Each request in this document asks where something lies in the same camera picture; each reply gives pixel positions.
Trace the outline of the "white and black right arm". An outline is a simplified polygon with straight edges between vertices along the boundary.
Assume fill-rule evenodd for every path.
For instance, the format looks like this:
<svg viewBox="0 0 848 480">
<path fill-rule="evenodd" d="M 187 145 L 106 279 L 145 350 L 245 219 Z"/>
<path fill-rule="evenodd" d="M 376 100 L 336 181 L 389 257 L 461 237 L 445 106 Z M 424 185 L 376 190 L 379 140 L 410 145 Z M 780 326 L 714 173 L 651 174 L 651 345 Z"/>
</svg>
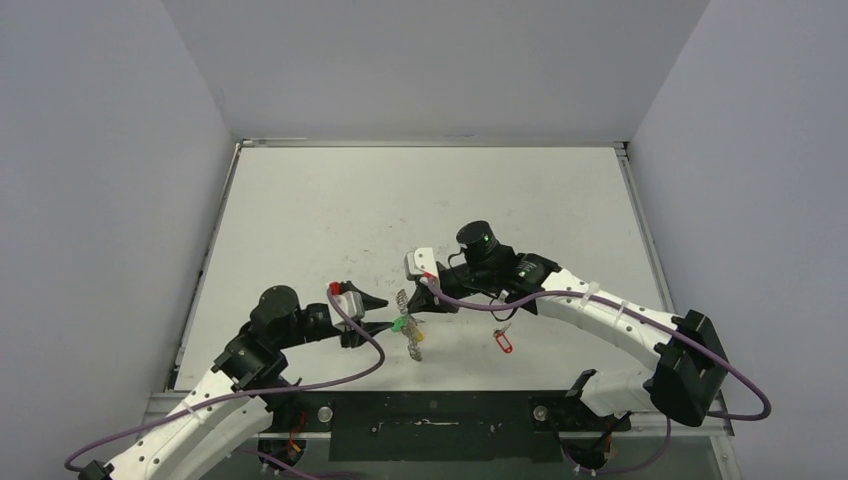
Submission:
<svg viewBox="0 0 848 480">
<path fill-rule="evenodd" d="M 587 282 L 535 253 L 501 243 L 484 220 L 456 235 L 463 263 L 438 262 L 433 249 L 406 253 L 405 274 L 416 289 L 411 313 L 456 313 L 460 309 L 515 311 L 563 321 L 638 362 L 638 367 L 584 372 L 565 402 L 568 421 L 588 429 L 603 417 L 627 411 L 657 411 L 699 427 L 728 374 L 728 359 L 711 319 L 646 308 Z"/>
</svg>

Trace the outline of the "metal ring disc with keyrings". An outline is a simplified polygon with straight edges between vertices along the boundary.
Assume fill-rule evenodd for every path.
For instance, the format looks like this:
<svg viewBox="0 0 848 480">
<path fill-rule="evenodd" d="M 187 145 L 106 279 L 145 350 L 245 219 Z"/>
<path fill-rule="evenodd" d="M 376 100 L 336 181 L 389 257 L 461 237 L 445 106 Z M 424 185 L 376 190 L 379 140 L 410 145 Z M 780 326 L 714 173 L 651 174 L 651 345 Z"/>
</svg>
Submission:
<svg viewBox="0 0 848 480">
<path fill-rule="evenodd" d="M 418 328 L 417 320 L 409 312 L 408 295 L 404 289 L 397 292 L 395 301 L 399 311 L 399 317 L 407 317 L 409 320 L 406 327 L 401 332 L 397 333 L 401 333 L 407 339 L 407 351 L 409 357 L 415 362 L 421 362 L 423 360 L 423 356 L 420 343 L 423 341 L 423 334 Z"/>
</svg>

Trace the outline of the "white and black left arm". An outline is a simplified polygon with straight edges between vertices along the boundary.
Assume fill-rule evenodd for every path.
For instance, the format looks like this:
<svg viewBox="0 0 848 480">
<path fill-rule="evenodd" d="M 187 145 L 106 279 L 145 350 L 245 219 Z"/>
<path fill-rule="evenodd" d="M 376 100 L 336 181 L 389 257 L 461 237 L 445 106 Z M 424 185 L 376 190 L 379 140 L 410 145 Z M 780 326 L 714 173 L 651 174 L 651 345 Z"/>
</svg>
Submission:
<svg viewBox="0 0 848 480">
<path fill-rule="evenodd" d="M 66 461 L 80 479 L 198 479 L 234 448 L 266 430 L 282 431 L 297 420 L 305 386 L 285 380 L 288 348 L 337 338 L 344 348 L 374 344 L 388 322 L 367 322 L 388 301 L 350 281 L 332 282 L 323 303 L 301 305 L 285 285 L 266 289 L 248 321 L 165 417 L 122 432 L 134 443 L 107 461 L 84 466 Z"/>
</svg>

